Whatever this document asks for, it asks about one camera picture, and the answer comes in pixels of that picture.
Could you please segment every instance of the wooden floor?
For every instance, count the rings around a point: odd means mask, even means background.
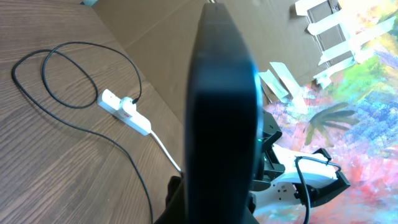
[[[12,66],[25,54],[64,42],[93,42],[123,51],[94,11],[78,2],[0,0],[0,223],[149,223],[147,199],[127,157],[107,140],[54,120],[11,80]],[[100,91],[137,96],[138,79],[121,56],[85,45],[61,51],[93,77]],[[151,137],[98,105],[74,110],[52,99],[40,79],[44,57],[36,55],[17,69],[22,85],[62,119],[124,146],[138,164],[158,217],[170,176],[177,175],[170,162]],[[46,72],[61,100],[84,105],[95,97],[90,82],[64,58],[54,55]],[[138,110],[182,165],[182,124],[143,79]]]

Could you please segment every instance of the black cable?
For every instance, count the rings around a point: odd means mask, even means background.
[[[136,173],[137,173],[137,175],[138,175],[138,178],[139,178],[139,180],[141,181],[141,184],[142,184],[142,186],[143,186],[143,188],[144,188],[144,190],[145,190],[145,194],[146,194],[147,199],[148,199],[149,210],[150,210],[150,222],[153,223],[153,222],[154,222],[154,214],[153,214],[153,210],[152,210],[152,203],[150,202],[149,192],[148,192],[148,189],[147,189],[147,187],[146,187],[146,185],[145,185],[144,179],[142,178],[141,173],[139,172],[139,170],[138,170],[138,168],[137,168],[137,166],[136,166],[136,163],[133,161],[132,157],[130,156],[130,153],[128,153],[127,150],[125,150],[125,149],[124,149],[121,145],[119,145],[116,141],[113,141],[112,139],[110,139],[109,137],[107,137],[107,136],[105,136],[105,135],[103,135],[103,134],[96,133],[96,132],[94,132],[94,131],[90,131],[90,130],[88,130],[88,129],[84,129],[84,128],[78,127],[78,126],[76,126],[76,125],[74,125],[74,124],[71,124],[71,123],[69,123],[69,122],[67,122],[67,121],[64,121],[64,120],[60,119],[59,117],[55,116],[53,113],[49,112],[49,111],[46,110],[42,105],[40,105],[40,103],[38,103],[38,102],[37,102],[37,101],[24,89],[24,87],[22,87],[22,85],[19,83],[19,81],[18,81],[18,79],[17,79],[17,77],[16,77],[16,69],[17,69],[17,67],[18,67],[23,61],[25,61],[26,59],[28,59],[29,57],[31,57],[31,56],[33,56],[33,55],[35,55],[35,54],[39,54],[39,53],[42,53],[42,52],[49,52],[49,54],[47,55],[47,57],[46,57],[45,60],[44,60],[43,66],[42,66],[42,79],[43,79],[43,83],[44,83],[44,85],[45,85],[47,91],[49,92],[49,94],[50,94],[55,100],[57,100],[59,103],[61,103],[62,105],[65,105],[65,106],[67,106],[67,107],[69,107],[69,108],[82,109],[82,108],[87,108],[87,107],[91,106],[91,105],[96,101],[96,99],[97,99],[97,97],[98,97],[98,87],[96,86],[94,80],[93,80],[93,79],[84,71],[84,69],[82,69],[76,62],[74,62],[72,59],[70,59],[69,57],[67,57],[67,56],[64,55],[63,53],[57,52],[57,51],[56,51],[56,50],[59,49],[60,47],[62,47],[62,46],[64,46],[64,45],[68,45],[68,44],[87,44],[87,45],[94,45],[94,46],[97,46],[97,47],[106,48],[106,49],[112,50],[112,51],[114,51],[114,52],[116,52],[116,53],[122,55],[124,58],[128,59],[129,62],[132,64],[132,66],[135,68],[135,70],[136,70],[136,72],[137,72],[137,75],[138,75],[138,79],[139,79],[139,86],[140,86],[139,96],[134,100],[135,102],[138,101],[138,99],[141,97],[142,90],[141,90],[141,79],[140,79],[139,72],[138,72],[138,69],[136,68],[135,64],[134,64],[127,56],[125,56],[123,53],[121,53],[121,52],[119,52],[119,51],[117,51],[117,50],[111,49],[111,48],[106,47],[106,46],[103,46],[103,45],[92,44],[92,43],[88,43],[88,42],[67,42],[67,43],[58,45],[57,47],[55,47],[55,48],[52,49],[52,50],[50,50],[50,49],[36,50],[35,52],[32,52],[32,53],[26,55],[25,57],[21,58],[21,59],[12,67],[12,70],[11,70],[11,77],[12,77],[12,80],[14,81],[14,83],[16,84],[16,86],[17,86],[18,88],[20,88],[21,91],[22,91],[22,92],[23,92],[23,93],[36,105],[36,106],[38,106],[41,110],[43,110],[44,112],[46,112],[48,115],[50,115],[51,117],[53,117],[53,118],[56,119],[57,121],[59,121],[59,122],[61,122],[61,123],[63,123],[63,124],[66,124],[67,126],[69,126],[69,127],[71,127],[71,128],[75,128],[75,129],[77,129],[77,130],[84,131],[84,132],[87,132],[87,133],[94,134],[94,135],[97,135],[97,136],[99,136],[99,137],[105,138],[106,140],[110,141],[111,143],[113,143],[113,144],[115,144],[117,147],[119,147],[120,150],[122,150],[122,152],[124,152],[124,153],[127,155],[127,157],[129,158],[129,160],[130,160],[132,166],[134,167],[134,169],[135,169],[135,171],[136,171]],[[91,84],[93,84],[94,89],[95,89],[96,96],[95,96],[95,99],[94,99],[91,103],[89,103],[89,104],[87,104],[87,105],[83,105],[83,106],[73,106],[73,105],[69,105],[69,104],[67,104],[67,103],[65,103],[65,102],[63,102],[63,101],[61,101],[61,100],[59,100],[59,99],[51,92],[49,86],[47,85],[47,81],[46,81],[46,79],[45,79],[45,72],[44,72],[44,70],[45,70],[45,66],[46,66],[46,64],[47,64],[48,59],[51,57],[51,55],[52,55],[53,53],[59,54],[59,55],[61,55],[62,57],[65,57],[66,59],[68,59],[72,64],[74,64],[77,68],[79,68],[80,71],[82,71],[82,72],[86,75],[86,77],[89,79],[89,81],[91,82]]]
[[[301,184],[303,185],[303,188],[304,188],[304,191],[305,191],[304,192],[305,193],[305,201],[304,201],[304,203],[305,203],[305,218],[304,218],[304,224],[308,224],[308,222],[310,221],[310,216],[311,216],[311,211],[310,211],[311,201],[310,201],[310,193],[308,192],[307,185],[305,184],[305,180],[304,180],[303,174],[302,174],[302,172],[300,170],[300,167],[299,167],[299,161],[301,159],[311,160],[311,161],[315,161],[315,162],[320,162],[320,163],[325,164],[325,165],[335,166],[335,167],[338,168],[337,171],[341,171],[341,167],[338,164],[335,164],[334,162],[325,162],[325,161],[322,161],[320,159],[316,159],[316,158],[312,158],[312,157],[308,157],[308,156],[297,156],[296,157],[295,165],[296,165],[297,173],[298,173],[298,176],[300,177]]]

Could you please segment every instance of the cardboard box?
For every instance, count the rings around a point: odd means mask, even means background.
[[[314,37],[307,32],[310,19],[319,21],[332,13],[324,2],[297,16],[297,0],[219,0],[241,31],[259,70],[276,75],[269,62],[283,62],[300,85],[336,58],[318,66],[322,50],[344,40],[338,27]],[[201,9],[206,0],[100,0],[95,10],[152,83],[170,109],[183,122],[188,66]],[[272,100],[277,98],[265,88]]]

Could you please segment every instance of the power strip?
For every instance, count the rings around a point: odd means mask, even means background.
[[[120,99],[106,89],[98,97],[97,104],[142,135],[146,136],[151,133],[150,121],[138,113],[137,105],[132,103],[130,97]]]

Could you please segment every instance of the colorful painting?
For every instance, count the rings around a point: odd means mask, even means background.
[[[380,10],[383,6],[368,12],[372,22],[397,14],[398,3],[386,2],[388,13]],[[375,57],[332,75],[324,90],[314,83],[304,86],[308,114],[295,112],[293,103],[264,107],[283,131],[278,145],[307,153],[324,147],[351,182],[337,198],[313,208],[310,223],[398,223],[397,34],[396,23],[390,33],[365,46],[375,49]],[[257,219],[302,223],[304,216],[305,207],[297,205]]]

